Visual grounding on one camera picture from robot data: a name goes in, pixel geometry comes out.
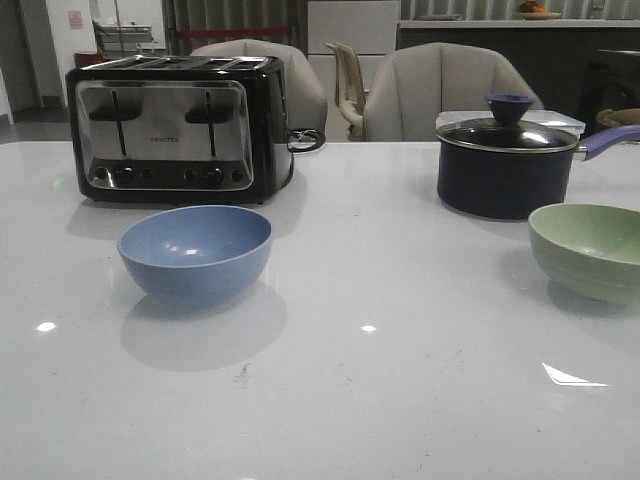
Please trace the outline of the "blue plastic bowl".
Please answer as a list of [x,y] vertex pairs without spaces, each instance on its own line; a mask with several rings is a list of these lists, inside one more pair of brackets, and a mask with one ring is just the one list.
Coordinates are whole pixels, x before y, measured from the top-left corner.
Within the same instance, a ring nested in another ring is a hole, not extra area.
[[117,249],[145,293],[165,303],[204,307],[225,302],[255,283],[272,239],[271,222],[256,211],[201,205],[133,224]]

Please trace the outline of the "green plastic bowl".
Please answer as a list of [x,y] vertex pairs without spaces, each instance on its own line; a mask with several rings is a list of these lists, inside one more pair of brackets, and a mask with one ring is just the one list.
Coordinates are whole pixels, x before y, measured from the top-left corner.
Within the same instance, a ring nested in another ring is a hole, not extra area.
[[528,218],[535,260],[547,276],[582,296],[618,305],[639,302],[639,212],[559,203]]

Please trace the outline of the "left beige upholstered chair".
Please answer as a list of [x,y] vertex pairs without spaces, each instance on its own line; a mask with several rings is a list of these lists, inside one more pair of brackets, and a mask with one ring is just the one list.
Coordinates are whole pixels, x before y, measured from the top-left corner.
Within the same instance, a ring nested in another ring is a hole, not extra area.
[[324,134],[328,102],[311,64],[299,49],[263,40],[238,39],[196,48],[192,56],[274,56],[284,63],[288,128]]

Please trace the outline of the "beige upholstered chair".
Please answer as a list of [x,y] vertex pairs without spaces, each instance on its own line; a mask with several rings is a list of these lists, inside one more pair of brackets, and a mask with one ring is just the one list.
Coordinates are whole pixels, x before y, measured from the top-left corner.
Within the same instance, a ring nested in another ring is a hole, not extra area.
[[192,56],[274,56],[284,63],[288,128],[324,134],[328,102],[311,64],[299,49],[263,40],[238,39],[196,48]]
[[485,48],[435,42],[386,55],[379,64],[363,113],[370,142],[434,141],[443,111],[487,111],[494,93],[526,95],[544,105],[502,54]]

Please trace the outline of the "cream plastic chair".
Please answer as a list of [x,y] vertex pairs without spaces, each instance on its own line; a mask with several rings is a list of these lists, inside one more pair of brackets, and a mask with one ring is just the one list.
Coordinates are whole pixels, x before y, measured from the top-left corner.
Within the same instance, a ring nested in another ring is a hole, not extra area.
[[347,138],[364,141],[363,112],[368,91],[364,88],[359,59],[351,46],[340,42],[325,42],[335,56],[335,104],[348,122]]

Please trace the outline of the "right beige upholstered chair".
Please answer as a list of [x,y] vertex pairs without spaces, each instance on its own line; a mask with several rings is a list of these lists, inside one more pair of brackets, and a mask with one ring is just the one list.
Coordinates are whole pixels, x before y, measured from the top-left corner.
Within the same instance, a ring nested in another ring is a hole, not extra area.
[[370,142],[434,141],[443,111],[487,111],[494,93],[526,95],[544,105],[502,54],[485,48],[435,42],[386,55],[379,64],[363,113]]

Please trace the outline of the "clear plastic food container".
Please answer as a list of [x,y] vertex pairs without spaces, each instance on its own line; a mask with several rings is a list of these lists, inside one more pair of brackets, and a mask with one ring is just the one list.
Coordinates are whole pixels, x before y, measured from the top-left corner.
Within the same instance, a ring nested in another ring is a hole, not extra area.
[[[435,129],[471,119],[492,119],[490,111],[444,111],[435,120]],[[534,122],[547,127],[561,129],[580,138],[585,132],[586,124],[562,113],[551,110],[528,110],[522,120]]]

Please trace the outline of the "dark blue saucepan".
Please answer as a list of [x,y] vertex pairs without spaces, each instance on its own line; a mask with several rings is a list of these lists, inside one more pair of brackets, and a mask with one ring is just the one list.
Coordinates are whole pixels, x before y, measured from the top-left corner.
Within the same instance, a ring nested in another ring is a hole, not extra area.
[[480,217],[525,220],[565,200],[571,166],[611,146],[593,134],[556,153],[488,152],[440,141],[437,193],[448,206]]

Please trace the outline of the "black and chrome toaster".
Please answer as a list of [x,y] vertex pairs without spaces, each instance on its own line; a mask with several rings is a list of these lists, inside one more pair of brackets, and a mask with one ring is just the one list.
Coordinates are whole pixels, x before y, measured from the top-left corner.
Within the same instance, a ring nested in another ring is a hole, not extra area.
[[76,68],[66,87],[80,192],[109,202],[262,202],[294,159],[273,56],[143,56]]

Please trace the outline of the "glass pot lid blue knob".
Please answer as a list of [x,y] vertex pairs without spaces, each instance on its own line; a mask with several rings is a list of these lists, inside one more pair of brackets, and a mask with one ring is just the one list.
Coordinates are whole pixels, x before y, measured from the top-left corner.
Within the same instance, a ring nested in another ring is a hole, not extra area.
[[499,153],[556,153],[578,143],[569,132],[524,120],[535,102],[530,96],[494,93],[485,100],[491,117],[442,125],[436,128],[437,138],[454,146]]

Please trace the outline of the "white cabinet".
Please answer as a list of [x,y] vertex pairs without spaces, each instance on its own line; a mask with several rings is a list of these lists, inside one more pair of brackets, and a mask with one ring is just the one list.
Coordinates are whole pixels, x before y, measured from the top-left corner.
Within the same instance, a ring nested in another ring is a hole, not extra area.
[[307,57],[326,95],[335,93],[335,56],[327,45],[342,43],[356,53],[365,88],[370,88],[384,56],[395,50],[398,1],[310,1]]

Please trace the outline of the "metal trolley cart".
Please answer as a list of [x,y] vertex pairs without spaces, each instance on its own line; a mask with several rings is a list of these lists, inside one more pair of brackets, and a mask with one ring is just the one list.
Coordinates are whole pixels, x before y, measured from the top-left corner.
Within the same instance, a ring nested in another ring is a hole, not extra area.
[[156,52],[152,26],[127,20],[121,1],[90,1],[89,6],[96,48],[104,58]]

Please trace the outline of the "dark counter with white top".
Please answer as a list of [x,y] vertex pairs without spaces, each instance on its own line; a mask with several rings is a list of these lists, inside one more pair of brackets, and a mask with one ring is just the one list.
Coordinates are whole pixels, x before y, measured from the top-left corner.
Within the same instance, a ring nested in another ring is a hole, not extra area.
[[396,47],[446,42],[504,55],[545,107],[589,120],[639,105],[637,20],[409,21]]

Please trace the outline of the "fruit bowl on counter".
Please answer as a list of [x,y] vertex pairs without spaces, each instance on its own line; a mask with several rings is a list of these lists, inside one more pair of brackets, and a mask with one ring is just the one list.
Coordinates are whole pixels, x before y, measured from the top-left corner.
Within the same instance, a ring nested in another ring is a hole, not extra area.
[[516,8],[517,15],[524,20],[552,20],[561,17],[560,12],[549,11],[538,1],[527,0],[520,3]]

